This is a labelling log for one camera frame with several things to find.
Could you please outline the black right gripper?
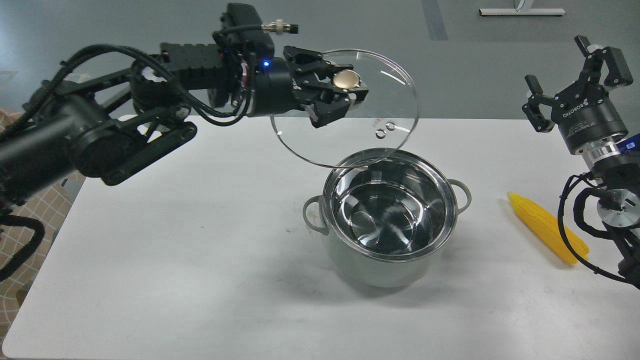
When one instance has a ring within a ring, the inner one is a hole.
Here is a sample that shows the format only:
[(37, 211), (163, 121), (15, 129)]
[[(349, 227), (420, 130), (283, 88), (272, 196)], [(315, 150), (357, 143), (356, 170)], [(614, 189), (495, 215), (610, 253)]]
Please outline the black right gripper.
[[(574, 42), (585, 57), (578, 79), (551, 97), (544, 94), (537, 77), (528, 74), (525, 82), (531, 94), (522, 105), (536, 132), (549, 133), (556, 124), (572, 155), (590, 142), (605, 138), (620, 141), (629, 134), (609, 92), (634, 82), (620, 48), (600, 47), (583, 35), (576, 35)], [(551, 119), (540, 106), (551, 108)]]

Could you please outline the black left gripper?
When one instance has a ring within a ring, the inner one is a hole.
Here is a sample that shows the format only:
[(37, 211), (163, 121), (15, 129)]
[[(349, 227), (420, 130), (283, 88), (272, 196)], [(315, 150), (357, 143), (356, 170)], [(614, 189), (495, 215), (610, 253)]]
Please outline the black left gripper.
[(332, 86), (352, 84), (352, 64), (337, 64), (325, 59), (322, 52), (287, 45), (283, 58), (258, 60), (248, 116), (304, 110), (318, 129), (344, 118), (352, 107), (364, 102), (370, 93), (367, 86)]

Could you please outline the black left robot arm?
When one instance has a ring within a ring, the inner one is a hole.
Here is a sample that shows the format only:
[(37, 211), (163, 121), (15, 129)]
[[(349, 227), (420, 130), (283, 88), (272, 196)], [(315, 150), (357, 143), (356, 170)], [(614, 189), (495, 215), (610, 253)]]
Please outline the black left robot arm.
[(263, 23), (256, 9), (228, 3), (211, 44), (162, 43), (158, 54), (99, 43), (82, 48), (44, 80), (23, 114), (1, 132), (1, 224), (32, 230), (1, 268), (7, 280), (39, 248), (45, 227), (13, 210), (77, 171), (118, 185), (197, 134), (186, 117), (232, 126), (244, 117), (303, 111), (315, 128), (346, 117), (368, 89), (352, 64), (286, 46), (271, 34), (298, 25)]

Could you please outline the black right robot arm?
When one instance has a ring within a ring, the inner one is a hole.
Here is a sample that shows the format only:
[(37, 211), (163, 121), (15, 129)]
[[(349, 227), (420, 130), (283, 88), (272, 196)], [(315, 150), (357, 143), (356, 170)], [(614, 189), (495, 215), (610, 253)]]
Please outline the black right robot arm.
[[(547, 96), (532, 75), (525, 76), (530, 91), (522, 111), (538, 133), (555, 127), (567, 150), (579, 155), (589, 171), (567, 179), (560, 195), (557, 225), (567, 250), (596, 275), (639, 287), (639, 137), (626, 140), (629, 131), (610, 91), (633, 84), (622, 51), (590, 43), (583, 35), (574, 41), (584, 62), (577, 80)], [(574, 223), (587, 234), (610, 240), (621, 253), (617, 274), (586, 260), (570, 244), (563, 221), (570, 192), (579, 182), (589, 183), (574, 199)]]

